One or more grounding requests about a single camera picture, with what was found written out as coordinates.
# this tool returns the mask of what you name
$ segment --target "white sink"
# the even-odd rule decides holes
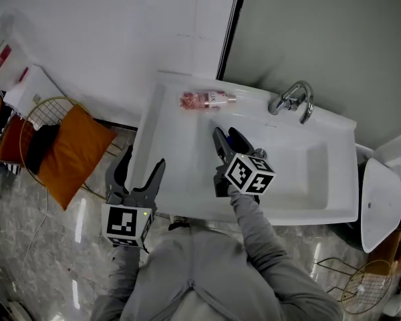
[[[128,188],[141,187],[154,165],[166,160],[156,198],[158,212],[235,221],[229,198],[216,198],[215,167],[221,165],[213,144],[214,127],[235,127],[254,148],[264,148],[277,173],[260,197],[273,225],[343,223],[358,218],[356,123],[315,107],[302,125],[297,112],[267,111],[274,94],[215,80],[166,74],[143,115],[128,171]],[[224,90],[235,104],[216,110],[183,110],[184,91]]]

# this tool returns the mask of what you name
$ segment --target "gray shirt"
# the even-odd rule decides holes
[[[194,290],[224,319],[341,320],[338,303],[295,265],[258,204],[229,188],[244,246],[200,227],[178,228],[138,267],[140,250],[117,247],[108,293],[91,321],[170,320]]]

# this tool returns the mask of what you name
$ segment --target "tiled floor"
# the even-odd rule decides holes
[[[123,146],[134,137],[133,132],[120,131],[116,143]],[[106,154],[88,180],[97,193],[105,193],[104,170],[111,159]],[[65,321],[88,320],[96,296],[105,290],[112,249],[101,236],[101,203],[79,190],[63,212],[27,171],[16,178],[0,177],[0,297],[23,303],[37,321],[50,321],[56,316]],[[30,239],[43,218],[26,256]],[[146,240],[148,249],[160,241],[168,224],[165,215],[157,215]],[[207,221],[207,225],[242,241],[237,224]],[[338,257],[356,267],[366,262],[366,254],[348,247],[326,226],[275,230],[294,260],[326,290],[343,287],[348,279],[319,268],[314,265],[316,261]],[[345,319],[375,320],[380,308],[358,317],[346,315]]]

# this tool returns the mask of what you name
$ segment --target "gray sleeve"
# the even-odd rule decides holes
[[[118,321],[135,287],[140,248],[118,246],[112,254],[107,294],[98,296],[91,321]]]
[[[250,262],[281,302],[283,319],[341,320],[338,303],[287,255],[254,199],[234,186],[229,196]]]

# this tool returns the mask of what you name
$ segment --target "faucet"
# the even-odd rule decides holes
[[[296,91],[298,91],[300,88],[303,88],[305,92],[298,98],[293,97]],[[305,124],[312,115],[313,107],[315,106],[315,102],[313,101],[312,87],[306,81],[297,81],[284,94],[280,94],[276,99],[271,101],[268,107],[269,113],[272,115],[277,115],[282,108],[287,108],[288,110],[297,110],[300,104],[305,101],[305,112],[300,117],[300,123]]]

